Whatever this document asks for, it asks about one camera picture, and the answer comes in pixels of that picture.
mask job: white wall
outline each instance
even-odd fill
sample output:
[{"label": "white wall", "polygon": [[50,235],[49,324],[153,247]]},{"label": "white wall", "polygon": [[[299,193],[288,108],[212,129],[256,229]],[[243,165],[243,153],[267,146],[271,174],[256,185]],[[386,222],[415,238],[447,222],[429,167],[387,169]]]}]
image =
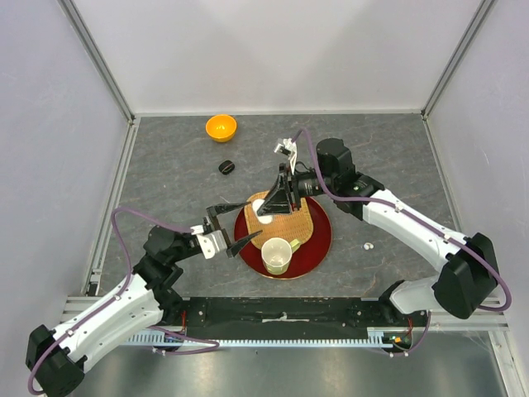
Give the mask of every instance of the white wall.
[{"label": "white wall", "polygon": [[467,233],[493,239],[529,369],[529,2],[502,0],[431,116]]},{"label": "white wall", "polygon": [[479,0],[76,0],[135,112],[420,109]]},{"label": "white wall", "polygon": [[0,9],[0,395],[28,395],[27,338],[79,294],[126,134],[55,0]]}]

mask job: metal floor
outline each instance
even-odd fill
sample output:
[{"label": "metal floor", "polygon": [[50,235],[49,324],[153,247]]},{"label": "metal floor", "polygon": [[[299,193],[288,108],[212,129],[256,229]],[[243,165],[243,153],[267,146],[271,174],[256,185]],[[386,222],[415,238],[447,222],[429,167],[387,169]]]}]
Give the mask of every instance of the metal floor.
[{"label": "metal floor", "polygon": [[[234,139],[212,141],[204,131],[208,117],[144,117],[141,119],[120,205],[174,224],[201,223],[205,208],[215,203],[246,201],[268,190],[277,178],[282,156],[273,152],[280,137],[306,126],[316,144],[342,138],[356,169],[382,182],[401,200],[435,221],[452,227],[430,144],[417,114],[346,114],[239,116]],[[310,164],[306,142],[298,143],[298,159]],[[236,164],[225,176],[218,165]],[[433,275],[433,269],[395,237],[352,216],[332,201],[318,197],[331,219],[333,241],[326,259],[310,274],[283,281],[265,278],[241,258],[195,256],[180,262],[184,273],[175,285],[182,296],[370,296],[378,297],[396,280]],[[236,214],[220,218],[231,233]],[[130,215],[118,219],[134,263],[150,227]],[[374,249],[365,251],[366,242]],[[100,294],[125,274],[123,254],[112,236]]]},{"label": "metal floor", "polygon": [[120,347],[74,397],[506,397],[488,335],[436,334],[408,358],[353,348],[232,348],[196,356]]}]

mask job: red tray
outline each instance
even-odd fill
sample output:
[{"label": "red tray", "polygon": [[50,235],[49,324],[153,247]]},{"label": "red tray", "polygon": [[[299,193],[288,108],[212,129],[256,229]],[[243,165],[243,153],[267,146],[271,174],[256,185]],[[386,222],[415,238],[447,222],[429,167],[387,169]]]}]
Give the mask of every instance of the red tray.
[{"label": "red tray", "polygon": [[[323,258],[329,252],[332,241],[332,228],[329,217],[322,206],[313,198],[306,198],[308,211],[311,214],[314,231],[311,238],[302,244],[292,255],[290,266],[282,275],[271,275],[265,269],[261,259],[261,251],[249,242],[241,251],[240,255],[246,264],[262,275],[271,279],[295,279],[316,269],[322,263]],[[235,241],[248,235],[246,226],[245,211],[242,209],[235,220],[235,230],[233,232]]]}]

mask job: dark gray marble surface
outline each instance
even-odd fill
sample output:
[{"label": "dark gray marble surface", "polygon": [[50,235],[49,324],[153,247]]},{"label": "dark gray marble surface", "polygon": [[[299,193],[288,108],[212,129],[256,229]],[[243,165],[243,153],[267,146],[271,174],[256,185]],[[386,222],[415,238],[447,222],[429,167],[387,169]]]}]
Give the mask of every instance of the dark gray marble surface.
[{"label": "dark gray marble surface", "polygon": [[[308,127],[314,144],[340,137],[353,153],[357,170],[392,190],[402,201],[452,227],[452,220],[427,135],[419,115],[282,115],[239,116],[238,131],[219,144],[204,131],[208,117],[148,117],[141,120],[123,188],[121,205],[158,219],[192,226],[205,208],[236,203],[275,181],[282,156],[276,140]],[[310,163],[307,146],[298,143],[298,159]],[[226,159],[236,169],[228,176],[217,167]],[[338,210],[326,197],[317,198],[333,227],[327,258],[296,280],[272,280],[257,274],[237,257],[195,256],[179,262],[184,274],[175,285],[182,296],[379,296],[394,281],[433,275],[417,253],[388,233]],[[236,214],[221,217],[231,233]],[[136,263],[142,256],[150,225],[128,214],[119,217],[122,235]],[[374,249],[365,251],[366,242]],[[125,274],[125,263],[112,237],[102,272],[100,294]]]}]

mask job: bowl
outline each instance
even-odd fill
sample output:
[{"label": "bowl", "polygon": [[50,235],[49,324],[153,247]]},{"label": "bowl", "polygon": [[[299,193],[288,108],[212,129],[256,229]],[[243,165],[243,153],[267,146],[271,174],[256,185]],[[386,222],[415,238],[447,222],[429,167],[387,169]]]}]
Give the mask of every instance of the bowl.
[{"label": "bowl", "polygon": [[207,134],[217,142],[228,142],[237,131],[237,121],[230,115],[217,114],[206,123]]}]

